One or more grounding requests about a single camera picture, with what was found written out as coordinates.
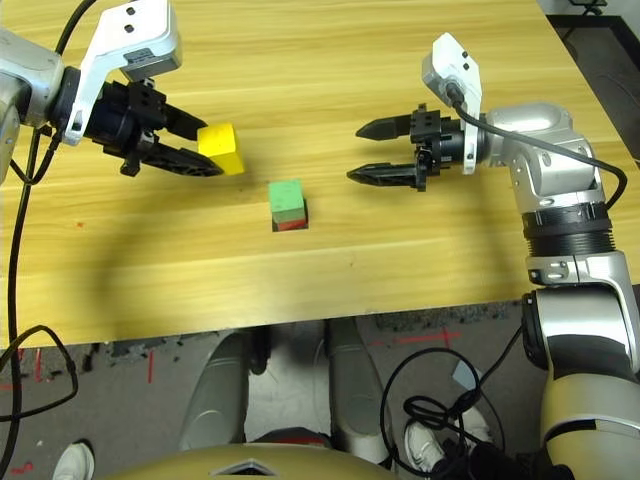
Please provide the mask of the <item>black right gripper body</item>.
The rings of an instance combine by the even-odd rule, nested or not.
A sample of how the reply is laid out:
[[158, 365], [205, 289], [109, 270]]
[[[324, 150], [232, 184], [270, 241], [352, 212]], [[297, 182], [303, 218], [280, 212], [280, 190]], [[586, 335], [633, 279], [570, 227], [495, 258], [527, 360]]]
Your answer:
[[458, 119], [443, 117], [439, 110], [419, 104], [411, 114], [410, 142], [415, 146], [416, 165], [426, 175], [439, 175], [442, 168], [463, 161], [464, 132]]

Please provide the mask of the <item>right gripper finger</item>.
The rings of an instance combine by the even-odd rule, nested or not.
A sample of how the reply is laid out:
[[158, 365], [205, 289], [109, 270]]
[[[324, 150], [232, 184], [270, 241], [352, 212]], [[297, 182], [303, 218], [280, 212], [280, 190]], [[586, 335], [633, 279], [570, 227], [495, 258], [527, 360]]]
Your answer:
[[428, 157], [417, 154], [412, 163], [369, 163], [348, 171], [346, 176], [354, 182], [376, 187], [425, 189], [427, 170]]
[[399, 115], [372, 120], [361, 128], [355, 135], [374, 141], [385, 141], [407, 136], [411, 128], [411, 115]]

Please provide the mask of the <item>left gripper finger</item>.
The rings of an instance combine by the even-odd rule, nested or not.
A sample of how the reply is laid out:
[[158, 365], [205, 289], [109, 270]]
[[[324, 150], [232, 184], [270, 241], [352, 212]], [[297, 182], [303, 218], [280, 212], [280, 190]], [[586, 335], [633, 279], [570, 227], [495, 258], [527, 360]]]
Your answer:
[[170, 104], [165, 104], [162, 111], [164, 129], [180, 138], [196, 141], [198, 131], [207, 126], [205, 121]]
[[224, 173], [223, 169], [208, 157], [185, 148], [175, 149], [161, 143], [154, 144], [147, 151], [137, 150], [130, 153], [122, 165], [122, 174], [135, 177], [142, 164], [191, 177], [213, 177]]

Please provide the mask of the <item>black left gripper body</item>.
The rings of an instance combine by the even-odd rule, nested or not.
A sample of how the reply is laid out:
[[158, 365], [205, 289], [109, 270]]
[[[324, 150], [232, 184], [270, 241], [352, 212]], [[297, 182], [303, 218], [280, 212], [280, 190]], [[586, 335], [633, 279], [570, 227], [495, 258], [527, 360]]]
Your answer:
[[142, 131], [165, 126], [165, 103], [165, 94], [143, 82], [104, 83], [87, 125], [87, 138], [101, 145], [104, 153], [127, 155]]

